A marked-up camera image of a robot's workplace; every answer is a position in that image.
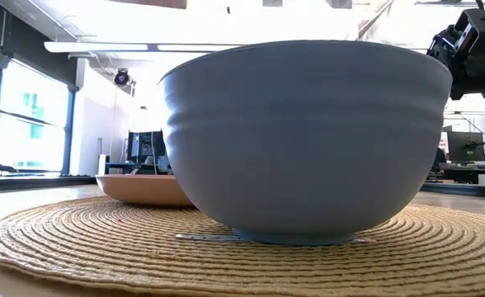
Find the window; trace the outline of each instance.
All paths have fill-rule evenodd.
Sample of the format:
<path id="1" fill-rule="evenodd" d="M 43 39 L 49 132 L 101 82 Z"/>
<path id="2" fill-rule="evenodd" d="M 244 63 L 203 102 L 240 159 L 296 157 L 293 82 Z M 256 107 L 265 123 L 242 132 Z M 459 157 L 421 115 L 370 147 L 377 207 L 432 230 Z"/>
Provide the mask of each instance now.
<path id="1" fill-rule="evenodd" d="M 0 96 L 0 163 L 59 172 L 64 165 L 67 86 L 12 61 Z"/>

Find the woven placemat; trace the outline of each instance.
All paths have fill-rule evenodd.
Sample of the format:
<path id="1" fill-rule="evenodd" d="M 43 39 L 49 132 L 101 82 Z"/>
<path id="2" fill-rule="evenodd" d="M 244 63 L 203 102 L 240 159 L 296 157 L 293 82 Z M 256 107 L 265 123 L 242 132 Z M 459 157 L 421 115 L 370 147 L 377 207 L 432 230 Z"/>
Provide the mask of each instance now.
<path id="1" fill-rule="evenodd" d="M 156 295 L 485 296 L 485 216 L 409 205 L 370 243 L 287 247 L 230 235 L 198 210 L 91 198 L 0 221 L 0 264 L 45 279 Z"/>

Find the computer monitor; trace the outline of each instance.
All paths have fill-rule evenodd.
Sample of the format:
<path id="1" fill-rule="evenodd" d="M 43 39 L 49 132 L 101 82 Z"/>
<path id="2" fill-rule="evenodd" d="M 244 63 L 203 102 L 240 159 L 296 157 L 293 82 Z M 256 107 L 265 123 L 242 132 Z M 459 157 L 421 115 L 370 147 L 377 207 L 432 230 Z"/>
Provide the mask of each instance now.
<path id="1" fill-rule="evenodd" d="M 448 150 L 451 162 L 485 161 L 483 133 L 479 132 L 453 132 L 448 134 Z"/>

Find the ceiling light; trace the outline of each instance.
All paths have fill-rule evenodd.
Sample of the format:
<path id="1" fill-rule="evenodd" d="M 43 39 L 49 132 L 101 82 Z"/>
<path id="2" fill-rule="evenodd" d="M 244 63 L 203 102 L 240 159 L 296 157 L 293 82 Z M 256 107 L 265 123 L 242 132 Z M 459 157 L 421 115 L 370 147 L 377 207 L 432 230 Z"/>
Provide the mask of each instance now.
<path id="1" fill-rule="evenodd" d="M 179 52 L 215 52 L 228 50 L 241 45 L 158 45 L 159 51 L 179 51 Z"/>
<path id="2" fill-rule="evenodd" d="M 45 48 L 51 53 L 79 53 L 97 51 L 147 51 L 147 45 L 101 42 L 53 42 L 46 41 Z"/>

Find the placemat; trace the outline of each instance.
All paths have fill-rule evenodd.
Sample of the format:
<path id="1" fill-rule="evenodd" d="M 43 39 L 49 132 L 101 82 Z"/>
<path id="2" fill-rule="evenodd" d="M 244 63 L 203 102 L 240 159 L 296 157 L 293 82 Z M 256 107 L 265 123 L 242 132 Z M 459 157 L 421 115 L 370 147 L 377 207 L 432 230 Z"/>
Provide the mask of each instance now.
<path id="1" fill-rule="evenodd" d="M 71 200 L 0 220 L 0 264 L 44 279 L 155 295 L 485 296 L 479 214 L 409 205 L 357 234 L 371 241 L 337 246 L 178 234 L 232 235 L 198 210 Z"/>

